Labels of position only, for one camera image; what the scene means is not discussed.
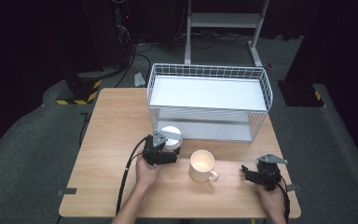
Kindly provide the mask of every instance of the human hand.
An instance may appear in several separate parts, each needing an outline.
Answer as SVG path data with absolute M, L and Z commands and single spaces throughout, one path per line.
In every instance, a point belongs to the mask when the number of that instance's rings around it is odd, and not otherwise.
M 283 189 L 285 189 L 284 180 L 281 178 L 279 183 Z M 255 184 L 260 195 L 261 204 L 266 210 L 268 217 L 271 219 L 273 224 L 286 223 L 284 218 L 284 196 L 283 192 L 279 187 L 276 187 L 272 191 L 267 191 L 263 185 Z
M 150 165 L 142 156 L 142 151 L 136 161 L 136 186 L 148 190 L 156 181 L 162 165 Z

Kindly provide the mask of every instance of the white mug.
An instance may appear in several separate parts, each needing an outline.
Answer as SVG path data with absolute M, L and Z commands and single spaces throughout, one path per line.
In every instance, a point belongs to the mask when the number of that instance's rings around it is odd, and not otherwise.
M 217 181 L 219 175 L 214 168 L 214 157 L 207 150 L 197 150 L 190 158 L 190 176 L 197 181 Z

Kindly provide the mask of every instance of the yellow and black tape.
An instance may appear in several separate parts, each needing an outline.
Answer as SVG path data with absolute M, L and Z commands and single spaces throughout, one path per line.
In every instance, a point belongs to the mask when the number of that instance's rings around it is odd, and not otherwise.
M 322 100 L 322 95 L 318 91 L 315 91 L 315 96 L 318 102 L 324 105 L 323 107 L 327 107 L 324 101 Z
M 101 86 L 101 80 L 96 81 L 93 84 L 93 87 L 87 97 L 83 99 L 56 99 L 58 105 L 89 105 L 91 104 L 95 97 L 97 96 L 97 92 L 99 87 Z

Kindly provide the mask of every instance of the black curtain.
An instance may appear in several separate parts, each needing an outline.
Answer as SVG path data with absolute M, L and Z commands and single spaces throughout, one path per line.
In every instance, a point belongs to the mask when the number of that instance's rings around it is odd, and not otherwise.
M 0 138 L 63 79 L 40 30 L 41 1 L 0 1 Z
M 323 83 L 358 147 L 358 1 L 321 2 L 284 82 Z

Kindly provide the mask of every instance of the metal stand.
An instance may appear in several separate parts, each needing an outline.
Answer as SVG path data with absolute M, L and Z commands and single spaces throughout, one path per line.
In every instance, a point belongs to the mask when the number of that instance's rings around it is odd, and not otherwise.
M 191 0 L 188 0 L 185 64 L 191 64 L 191 27 L 253 28 L 254 38 L 248 42 L 256 67 L 262 67 L 255 45 L 266 17 L 269 0 L 264 0 L 260 13 L 197 13 L 191 12 Z

